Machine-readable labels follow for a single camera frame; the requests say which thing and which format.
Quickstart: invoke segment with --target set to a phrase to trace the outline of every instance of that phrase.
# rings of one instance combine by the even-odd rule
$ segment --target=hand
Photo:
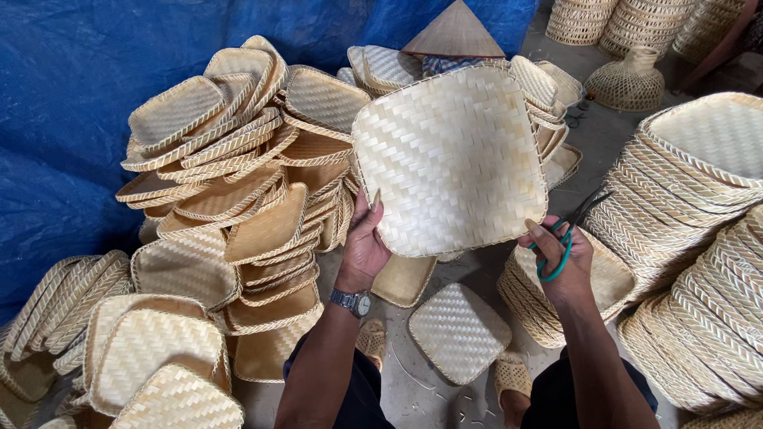
[[[525,225],[530,233],[519,237],[518,242],[522,247],[529,247],[535,243],[538,245],[533,252],[536,254],[536,264],[546,259],[548,262],[541,273],[548,276],[559,265],[565,247],[559,239],[567,232],[569,224],[566,222],[553,233],[546,228],[559,220],[559,216],[546,216],[541,225],[530,219],[525,220]],[[594,248],[588,239],[575,228],[572,231],[572,248],[562,272],[550,282],[541,282],[546,297],[554,305],[561,309],[562,306],[576,305],[579,302],[593,302],[594,293],[591,291],[591,262],[594,258]]]
[[[360,189],[355,200],[353,219],[349,222],[342,266],[336,276],[335,288],[348,293],[371,290],[376,275],[387,265],[392,255],[376,229],[383,215],[384,205],[379,201],[378,193],[369,210],[368,200]]]

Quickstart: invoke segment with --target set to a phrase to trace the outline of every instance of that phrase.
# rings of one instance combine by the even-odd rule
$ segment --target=man's right hand
[[[569,228],[566,222],[554,232],[546,228],[559,220],[559,216],[546,216],[541,225],[530,219],[525,220],[525,225],[530,232],[519,237],[519,245],[529,247],[535,243],[538,245],[533,252],[536,254],[536,264],[546,259],[548,262],[543,267],[542,274],[549,275],[559,265],[565,253],[565,247],[559,243]],[[572,248],[567,264],[562,272],[550,282],[541,282],[546,297],[560,310],[568,305],[578,302],[592,302],[594,293],[591,291],[591,261],[594,257],[594,248],[579,228],[572,231]]]

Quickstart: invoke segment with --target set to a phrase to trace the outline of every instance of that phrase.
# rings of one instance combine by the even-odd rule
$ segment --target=beige perforated sandal
[[[367,357],[379,361],[379,372],[382,371],[382,357],[387,347],[387,338],[384,332],[384,324],[379,319],[366,321],[360,327],[355,347]]]
[[[529,398],[532,389],[533,382],[530,381],[530,374],[527,373],[527,367],[520,355],[506,350],[498,355],[495,360],[495,392],[498,395],[498,406],[501,410],[504,409],[501,406],[501,393],[504,390],[516,390]]]

